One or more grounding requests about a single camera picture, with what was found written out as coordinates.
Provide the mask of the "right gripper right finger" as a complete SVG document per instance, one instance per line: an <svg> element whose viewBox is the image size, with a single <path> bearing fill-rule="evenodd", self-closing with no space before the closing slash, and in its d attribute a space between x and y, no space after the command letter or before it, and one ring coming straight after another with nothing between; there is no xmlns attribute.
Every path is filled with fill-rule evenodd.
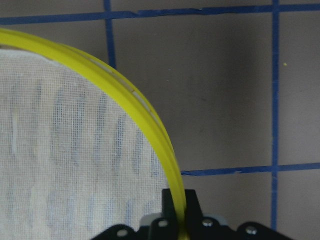
<svg viewBox="0 0 320 240"><path fill-rule="evenodd" d="M204 216L200 203L194 189L185 190L186 210L185 225L188 236L191 240L205 240Z"/></svg>

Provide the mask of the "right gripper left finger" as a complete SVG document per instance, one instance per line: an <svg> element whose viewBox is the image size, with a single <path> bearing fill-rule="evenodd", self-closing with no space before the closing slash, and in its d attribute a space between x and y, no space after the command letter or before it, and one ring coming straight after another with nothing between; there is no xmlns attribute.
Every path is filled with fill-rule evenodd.
<svg viewBox="0 0 320 240"><path fill-rule="evenodd" d="M161 212L151 221L148 240L177 240L179 227L173 197L169 188L161 191Z"/></svg>

